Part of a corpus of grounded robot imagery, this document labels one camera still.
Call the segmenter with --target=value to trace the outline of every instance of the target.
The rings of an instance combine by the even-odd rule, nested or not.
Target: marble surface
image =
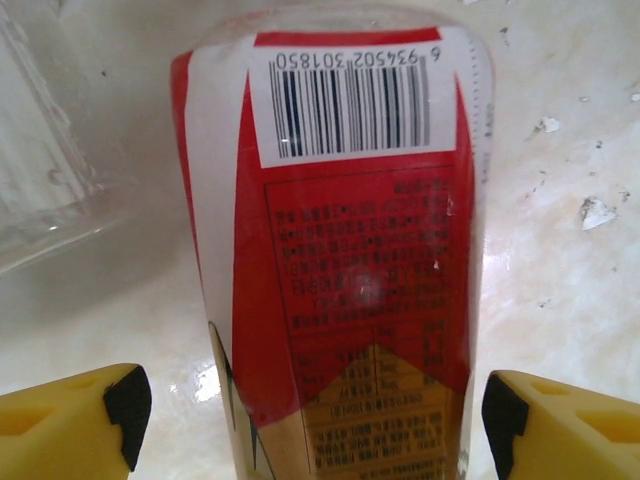
[[[640,402],[636,2],[411,3],[468,24],[495,60],[475,411],[493,369]],[[48,20],[84,78],[99,85],[93,108],[112,123],[148,213],[0,278],[0,393],[141,363],[154,410],[132,479],[234,478],[177,168],[168,66],[205,29],[258,5],[269,3],[70,0]],[[545,116],[557,119],[556,131],[536,128]],[[589,196],[617,218],[583,231],[579,210]],[[477,414],[471,431],[468,478],[495,479]]]

